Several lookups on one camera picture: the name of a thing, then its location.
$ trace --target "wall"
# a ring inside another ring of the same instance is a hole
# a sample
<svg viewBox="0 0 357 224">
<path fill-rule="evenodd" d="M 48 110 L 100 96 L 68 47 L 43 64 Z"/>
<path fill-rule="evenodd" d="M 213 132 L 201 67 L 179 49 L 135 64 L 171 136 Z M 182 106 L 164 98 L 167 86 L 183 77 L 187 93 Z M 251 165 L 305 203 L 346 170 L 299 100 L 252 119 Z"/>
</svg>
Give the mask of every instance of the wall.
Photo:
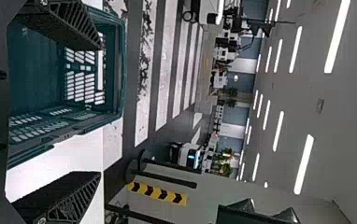
<svg viewBox="0 0 357 224">
<path fill-rule="evenodd" d="M 219 148 L 224 149 L 226 147 L 231 148 L 234 153 L 240 153 L 243 147 L 243 138 L 233 138 L 227 136 L 220 136 Z"/>
<path fill-rule="evenodd" d="M 222 122 L 246 126 L 246 120 L 249 116 L 249 108 L 242 106 L 224 107 Z"/>
<path fill-rule="evenodd" d="M 268 0 L 242 1 L 243 12 L 248 18 L 263 20 L 268 9 Z"/>
<path fill-rule="evenodd" d="M 249 197 L 254 200 L 257 213 L 275 215 L 292 206 L 302 224 L 348 223 L 332 203 L 321 199 L 295 196 L 276 189 L 264 189 L 254 184 L 236 182 L 233 179 L 216 175 L 194 175 L 171 169 L 162 170 L 154 165 L 149 165 L 146 171 L 182 177 L 198 184 L 198 188 L 193 190 L 141 176 L 136 178 L 136 181 L 148 185 L 175 192 L 185 192 L 189 195 L 187 206 L 181 207 L 128 193 L 131 209 L 174 223 L 214 223 L 219 204 L 228 205 Z"/>
<path fill-rule="evenodd" d="M 228 72 L 227 88 L 237 88 L 238 92 L 252 93 L 254 86 L 254 74 Z"/>
</svg>

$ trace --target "white floor stripe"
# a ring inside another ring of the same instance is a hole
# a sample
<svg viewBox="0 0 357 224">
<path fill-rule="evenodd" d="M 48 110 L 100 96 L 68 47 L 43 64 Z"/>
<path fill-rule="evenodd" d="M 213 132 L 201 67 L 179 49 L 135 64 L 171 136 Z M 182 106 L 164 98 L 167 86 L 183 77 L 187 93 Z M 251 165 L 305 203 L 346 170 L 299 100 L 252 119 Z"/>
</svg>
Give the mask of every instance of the white floor stripe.
<svg viewBox="0 0 357 224">
<path fill-rule="evenodd" d="M 193 128 L 195 128 L 196 124 L 198 124 L 199 120 L 202 118 L 202 113 L 194 113 L 193 114 Z"/>
<path fill-rule="evenodd" d="M 191 83 L 193 82 L 193 61 L 195 56 L 195 42 L 196 34 L 198 32 L 198 23 L 193 24 L 193 29 L 191 31 L 191 45 L 190 45 L 190 55 L 188 57 L 188 69 L 187 69 L 187 81 L 185 85 L 185 95 L 184 95 L 184 110 L 190 105 L 190 95 L 191 95 Z"/>
<path fill-rule="evenodd" d="M 196 131 L 195 135 L 193 136 L 193 139 L 191 140 L 191 143 L 196 144 L 200 136 L 201 136 L 201 127 L 199 127 L 198 131 Z"/>
<path fill-rule="evenodd" d="M 136 109 L 136 134 L 135 134 L 135 147 L 142 143 L 149 136 L 149 118 L 150 118 L 150 91 L 151 91 L 151 79 L 152 79 L 152 62 L 153 62 L 153 48 L 155 37 L 155 18 L 156 18 L 156 6 L 157 0 L 149 0 L 149 4 L 146 2 L 143 4 L 143 13 L 147 13 L 150 23 L 143 20 L 142 26 L 142 42 L 140 44 L 140 61 L 142 58 L 147 58 L 148 62 L 140 62 L 140 70 L 143 70 L 147 76 L 141 80 L 140 85 L 143 89 L 138 94 L 139 101 L 137 102 Z"/>
<path fill-rule="evenodd" d="M 203 43 L 203 28 L 199 28 L 199 36 L 198 36 L 198 48 L 196 52 L 196 61 L 195 61 L 195 70 L 193 72 L 193 95 L 191 98 L 191 105 L 195 103 L 196 99 L 196 88 L 198 85 L 198 77 L 199 77 L 199 63 L 201 62 L 201 56 L 202 56 L 202 43 Z"/>
<path fill-rule="evenodd" d="M 175 101 L 173 102 L 173 118 L 175 118 L 179 114 L 181 107 L 182 77 L 184 75 L 185 52 L 187 51 L 188 26 L 188 22 L 183 21 L 181 23 L 178 52 L 178 69 L 176 73 Z"/>
<path fill-rule="evenodd" d="M 172 72 L 172 55 L 175 40 L 177 9 L 177 1 L 173 1 L 171 4 L 166 4 L 164 9 L 164 37 L 162 43 L 155 131 L 158 131 L 167 122 L 167 107 L 169 106 L 170 75 Z"/>
</svg>

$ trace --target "cable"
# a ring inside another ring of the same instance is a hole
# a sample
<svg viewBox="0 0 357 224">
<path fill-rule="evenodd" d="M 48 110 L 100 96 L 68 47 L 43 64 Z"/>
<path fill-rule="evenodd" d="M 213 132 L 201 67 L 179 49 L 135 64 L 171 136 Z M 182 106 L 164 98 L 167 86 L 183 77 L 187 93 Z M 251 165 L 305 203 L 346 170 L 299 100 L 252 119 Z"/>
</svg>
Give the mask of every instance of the cable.
<svg viewBox="0 0 357 224">
<path fill-rule="evenodd" d="M 240 51 L 243 51 L 243 50 L 251 48 L 251 46 L 252 46 L 252 44 L 254 42 L 254 38 L 255 38 L 255 34 L 252 35 L 251 42 L 249 44 L 243 46 L 242 48 L 240 48 Z"/>
</svg>

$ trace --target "teal plastic crate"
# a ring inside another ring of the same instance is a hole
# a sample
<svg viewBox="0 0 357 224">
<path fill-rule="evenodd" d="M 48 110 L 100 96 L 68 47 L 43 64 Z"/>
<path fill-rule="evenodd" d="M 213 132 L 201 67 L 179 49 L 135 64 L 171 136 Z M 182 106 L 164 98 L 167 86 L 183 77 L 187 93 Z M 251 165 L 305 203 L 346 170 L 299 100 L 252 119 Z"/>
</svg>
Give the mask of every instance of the teal plastic crate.
<svg viewBox="0 0 357 224">
<path fill-rule="evenodd" d="M 102 53 L 74 51 L 15 22 L 8 27 L 8 168 L 122 116 L 125 24 L 97 8 L 86 9 L 101 36 Z"/>
</svg>

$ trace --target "white ceiling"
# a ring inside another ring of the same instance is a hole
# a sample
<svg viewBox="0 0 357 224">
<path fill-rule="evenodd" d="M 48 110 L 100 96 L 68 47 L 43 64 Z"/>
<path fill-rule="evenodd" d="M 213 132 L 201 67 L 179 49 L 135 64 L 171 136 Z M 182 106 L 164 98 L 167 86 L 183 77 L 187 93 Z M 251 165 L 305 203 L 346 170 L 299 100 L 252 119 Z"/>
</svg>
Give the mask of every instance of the white ceiling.
<svg viewBox="0 0 357 224">
<path fill-rule="evenodd" d="M 278 0 L 270 0 L 276 10 Z M 341 0 L 282 0 L 279 17 L 304 27 L 294 72 L 289 74 L 297 26 L 278 25 L 262 46 L 260 73 L 255 90 L 264 94 L 262 114 L 251 110 L 252 134 L 246 157 L 245 177 L 251 180 L 256 154 L 261 154 L 256 183 L 293 192 L 307 134 L 315 138 L 303 195 L 336 200 L 357 223 L 357 1 L 352 0 L 333 73 L 323 73 Z M 273 73 L 278 42 L 283 47 L 278 72 Z M 269 73 L 265 62 L 273 47 Z M 325 100 L 316 114 L 318 98 Z M 271 100 L 266 131 L 266 101 Z M 278 113 L 285 112 L 277 152 L 272 151 Z"/>
</svg>

